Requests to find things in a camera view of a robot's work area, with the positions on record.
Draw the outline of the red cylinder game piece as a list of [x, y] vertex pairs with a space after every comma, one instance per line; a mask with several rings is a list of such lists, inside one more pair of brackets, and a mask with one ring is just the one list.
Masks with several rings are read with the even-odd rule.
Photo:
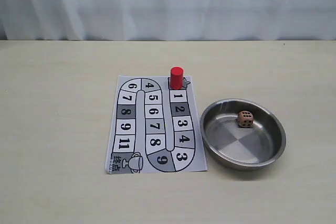
[[173, 67], [170, 72], [170, 87], [173, 90], [179, 90], [183, 86], [183, 73], [181, 67]]

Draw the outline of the wooden die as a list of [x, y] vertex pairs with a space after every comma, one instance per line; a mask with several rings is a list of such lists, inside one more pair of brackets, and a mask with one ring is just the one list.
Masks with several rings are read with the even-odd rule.
[[252, 127], [254, 116], [250, 111], [240, 111], [237, 116], [237, 123], [240, 127]]

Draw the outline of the printed paper game board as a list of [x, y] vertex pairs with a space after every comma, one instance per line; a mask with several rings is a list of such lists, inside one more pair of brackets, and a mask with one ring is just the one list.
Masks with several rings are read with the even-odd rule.
[[119, 76], [105, 169], [108, 174], [207, 170], [192, 77]]

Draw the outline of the round steel bowl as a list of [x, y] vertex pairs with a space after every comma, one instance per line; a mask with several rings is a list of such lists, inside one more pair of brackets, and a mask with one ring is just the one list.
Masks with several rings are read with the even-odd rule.
[[[240, 127], [240, 111], [254, 116], [252, 127]], [[234, 170], [259, 170], [273, 164], [284, 152], [286, 134], [277, 117], [263, 106], [228, 98], [209, 105], [200, 118], [203, 143], [218, 163]]]

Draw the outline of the white curtain backdrop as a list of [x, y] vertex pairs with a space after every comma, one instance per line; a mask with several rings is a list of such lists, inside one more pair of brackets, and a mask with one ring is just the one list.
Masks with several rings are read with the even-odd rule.
[[8, 40], [334, 40], [335, 0], [1, 0]]

